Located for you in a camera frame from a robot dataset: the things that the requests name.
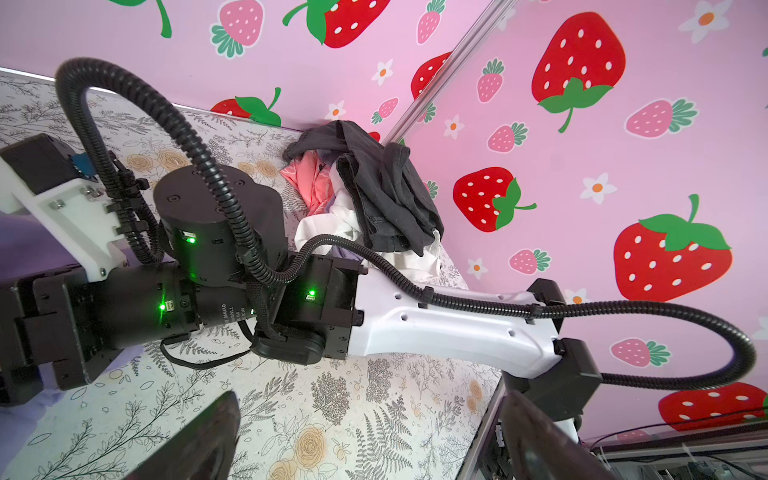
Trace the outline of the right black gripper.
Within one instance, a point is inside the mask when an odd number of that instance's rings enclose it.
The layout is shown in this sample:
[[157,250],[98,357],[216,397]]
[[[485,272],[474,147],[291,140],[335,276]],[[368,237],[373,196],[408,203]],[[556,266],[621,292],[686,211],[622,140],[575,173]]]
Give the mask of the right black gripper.
[[81,267],[68,266],[34,276],[39,314],[1,317],[1,403],[20,405],[42,389],[38,375],[27,393],[16,390],[30,367],[50,365],[61,390],[93,382],[118,358],[96,318],[95,288]]

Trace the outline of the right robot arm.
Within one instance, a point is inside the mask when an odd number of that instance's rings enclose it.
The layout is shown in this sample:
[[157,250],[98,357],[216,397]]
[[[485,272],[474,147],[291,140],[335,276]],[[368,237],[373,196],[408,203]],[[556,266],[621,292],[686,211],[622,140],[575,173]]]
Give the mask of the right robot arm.
[[1,403],[16,407],[45,386],[94,381],[130,347],[185,341],[205,326],[255,319],[250,351],[312,365],[324,358],[410,353],[489,365],[556,421],[580,414],[608,378],[586,345],[558,328],[577,309],[536,281],[518,295],[419,286],[385,260],[287,249],[277,194],[245,177],[236,189],[257,221],[270,264],[297,267],[288,283],[248,284],[223,218],[191,169],[162,186],[162,229],[171,262],[125,265],[120,231],[98,182],[71,165],[23,172],[1,166],[1,209],[34,216],[75,258],[73,265],[1,285]]

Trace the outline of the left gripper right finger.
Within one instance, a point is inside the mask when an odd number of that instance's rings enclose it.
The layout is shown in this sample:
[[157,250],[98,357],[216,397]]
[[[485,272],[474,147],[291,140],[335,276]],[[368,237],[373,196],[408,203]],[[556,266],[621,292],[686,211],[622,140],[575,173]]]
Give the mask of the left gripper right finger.
[[614,479],[519,392],[507,393],[500,421],[514,479]]

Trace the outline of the purple cloth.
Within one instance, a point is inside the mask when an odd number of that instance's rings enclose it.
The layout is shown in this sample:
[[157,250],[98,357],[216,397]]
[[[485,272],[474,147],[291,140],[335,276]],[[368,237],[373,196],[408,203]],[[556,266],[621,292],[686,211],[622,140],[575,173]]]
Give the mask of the purple cloth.
[[[1,216],[1,317],[36,316],[32,291],[34,276],[62,269],[75,262],[71,254],[31,215]],[[47,410],[64,397],[50,365],[33,366],[16,383],[29,391],[29,379],[38,375],[42,389],[18,406],[1,408],[1,471],[5,472],[28,443]]]

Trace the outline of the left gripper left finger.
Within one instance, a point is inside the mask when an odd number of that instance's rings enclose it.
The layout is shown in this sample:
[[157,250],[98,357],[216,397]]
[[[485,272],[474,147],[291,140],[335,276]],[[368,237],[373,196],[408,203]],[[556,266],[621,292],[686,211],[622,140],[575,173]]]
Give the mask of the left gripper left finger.
[[237,396],[226,391],[126,479],[227,479],[240,421]]

